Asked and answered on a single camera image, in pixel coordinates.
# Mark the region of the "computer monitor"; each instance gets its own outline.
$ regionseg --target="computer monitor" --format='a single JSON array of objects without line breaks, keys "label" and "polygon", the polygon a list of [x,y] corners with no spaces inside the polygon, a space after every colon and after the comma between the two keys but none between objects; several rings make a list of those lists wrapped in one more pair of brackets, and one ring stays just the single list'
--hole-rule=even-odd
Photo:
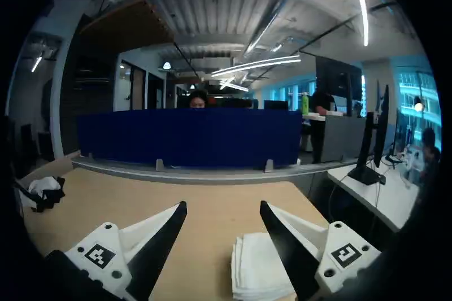
[{"label": "computer monitor", "polygon": [[378,119],[377,136],[375,140],[375,147],[373,148],[373,162],[377,167],[380,166],[381,157],[385,148],[386,130],[388,129],[389,116],[389,86],[386,85],[385,94],[383,95],[383,102],[381,104],[381,115]]},{"label": "computer monitor", "polygon": [[380,166],[381,157],[383,155],[386,130],[388,128],[388,115],[389,115],[389,86],[386,85],[385,94],[383,96],[383,102],[381,105],[381,115],[378,119],[377,125],[373,123],[373,113],[367,113],[366,127],[364,129],[363,142],[361,144],[361,151],[359,153],[357,166],[352,169],[348,176],[355,180],[362,182],[365,185],[372,185],[377,182],[381,182],[381,175],[375,172],[373,169],[366,166],[367,158],[370,152],[370,146],[372,141],[372,130],[377,130],[375,137],[375,146],[373,148],[373,162],[377,167]]},{"label": "computer monitor", "polygon": [[361,101],[361,69],[351,64],[317,56],[315,58],[317,89],[347,99],[347,116],[352,116],[352,100]]},{"label": "computer monitor", "polygon": [[289,110],[289,102],[265,100],[264,109]]}]

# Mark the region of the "wooden table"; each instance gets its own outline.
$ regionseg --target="wooden table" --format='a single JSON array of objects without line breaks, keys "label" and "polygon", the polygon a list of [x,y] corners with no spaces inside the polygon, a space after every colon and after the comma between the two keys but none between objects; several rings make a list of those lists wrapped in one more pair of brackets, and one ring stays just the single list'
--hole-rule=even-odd
[{"label": "wooden table", "polygon": [[259,214],[261,200],[328,225],[290,182],[174,185],[81,168],[64,178],[66,196],[52,210],[24,211],[27,229],[44,255],[54,249],[67,251],[105,221],[124,228],[181,200],[187,202],[187,217],[153,290],[154,300],[231,300],[232,245],[244,233],[266,232]]}]

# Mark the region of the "folded white towel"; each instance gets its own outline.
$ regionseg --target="folded white towel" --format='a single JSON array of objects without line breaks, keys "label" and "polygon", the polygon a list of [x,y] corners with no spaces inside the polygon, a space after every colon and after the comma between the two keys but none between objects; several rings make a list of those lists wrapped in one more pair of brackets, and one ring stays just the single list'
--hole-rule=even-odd
[{"label": "folded white towel", "polygon": [[238,300],[276,300],[294,293],[267,233],[245,234],[233,245],[232,292]]}]

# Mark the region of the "black cloth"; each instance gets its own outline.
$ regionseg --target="black cloth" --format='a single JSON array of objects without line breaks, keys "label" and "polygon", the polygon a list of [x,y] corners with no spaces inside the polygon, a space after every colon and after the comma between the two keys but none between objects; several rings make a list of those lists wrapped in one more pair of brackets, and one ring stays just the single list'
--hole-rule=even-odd
[{"label": "black cloth", "polygon": [[[330,110],[331,103],[334,103],[334,110],[337,111],[336,102],[334,98],[322,91],[316,91],[312,97],[312,106],[315,111],[315,107],[320,106],[326,110]],[[321,152],[323,148],[323,139],[325,138],[325,122],[323,121],[311,121],[311,144],[312,144],[312,157],[313,163],[320,163]]]},{"label": "black cloth", "polygon": [[314,109],[315,109],[315,107],[320,106],[320,107],[325,108],[326,110],[330,110],[331,103],[334,103],[334,111],[337,111],[336,102],[334,101],[334,98],[332,95],[323,93],[322,91],[316,91],[312,95],[311,100],[312,100],[312,107]]}]

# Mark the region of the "window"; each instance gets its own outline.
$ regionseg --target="window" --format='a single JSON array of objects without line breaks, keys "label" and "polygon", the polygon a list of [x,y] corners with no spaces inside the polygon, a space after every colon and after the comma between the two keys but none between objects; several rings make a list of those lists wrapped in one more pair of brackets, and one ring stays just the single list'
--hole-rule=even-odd
[{"label": "window", "polygon": [[[436,135],[435,146],[441,149],[441,109],[433,75],[428,72],[412,71],[400,72],[396,78],[400,84],[401,113],[408,117],[408,125],[414,129],[414,144],[420,146],[422,131],[425,128],[433,128]],[[414,110],[414,101],[421,93],[424,111],[419,113]]]}]

